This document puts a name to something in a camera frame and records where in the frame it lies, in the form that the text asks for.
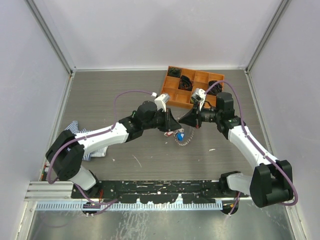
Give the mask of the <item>silver key with blue tag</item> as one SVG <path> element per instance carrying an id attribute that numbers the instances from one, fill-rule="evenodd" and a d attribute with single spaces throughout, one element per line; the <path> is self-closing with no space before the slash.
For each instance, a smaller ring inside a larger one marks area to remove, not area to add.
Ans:
<path id="1" fill-rule="evenodd" d="M 184 137 L 185 137 L 184 129 L 183 128 L 178 129 L 175 133 L 175 139 L 178 142 L 182 142 L 184 140 Z"/>

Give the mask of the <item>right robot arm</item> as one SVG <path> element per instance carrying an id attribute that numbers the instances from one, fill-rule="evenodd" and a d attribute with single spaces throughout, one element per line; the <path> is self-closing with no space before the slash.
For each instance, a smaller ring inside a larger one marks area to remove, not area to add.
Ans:
<path id="1" fill-rule="evenodd" d="M 215 123 L 217 130 L 234 144 L 253 169 L 252 175 L 239 171 L 221 174 L 218 189 L 225 197 L 235 192 L 250 196 L 259 208 L 295 201 L 292 166 L 278 160 L 251 134 L 241 117 L 235 114 L 232 94 L 220 92 L 216 105 L 205 107 L 206 94 L 197 88 L 191 95 L 192 109 L 178 122 L 194 128 L 203 123 Z"/>

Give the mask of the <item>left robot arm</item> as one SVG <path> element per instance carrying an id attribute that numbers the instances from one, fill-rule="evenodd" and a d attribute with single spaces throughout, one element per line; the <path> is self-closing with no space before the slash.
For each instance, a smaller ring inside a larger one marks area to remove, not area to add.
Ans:
<path id="1" fill-rule="evenodd" d="M 88 198 L 95 198 L 100 193 L 100 185 L 95 175 L 83 167 L 83 157 L 104 147 L 133 141 L 146 130 L 170 132 L 180 128 L 170 108 L 158 109 L 154 102 L 145 101 L 131 115 L 111 126 L 79 134 L 64 130 L 45 155 L 50 163 L 47 180 L 53 184 L 51 173 L 55 173 L 57 180 L 70 181 Z"/>

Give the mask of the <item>large metal disc keyring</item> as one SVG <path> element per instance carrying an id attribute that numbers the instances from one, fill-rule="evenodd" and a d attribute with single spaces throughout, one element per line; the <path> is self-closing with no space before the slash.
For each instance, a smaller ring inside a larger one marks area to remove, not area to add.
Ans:
<path id="1" fill-rule="evenodd" d="M 194 127 L 191 127 L 191 126 L 188 126 L 185 124 L 180 124 L 180 125 L 181 125 L 181 129 L 184 129 L 184 139 L 181 142 L 178 142 L 175 139 L 175 133 L 177 132 L 177 130 L 176 130 L 176 132 L 174 133 L 174 140 L 178 146 L 185 147 L 192 141 L 196 129 Z"/>

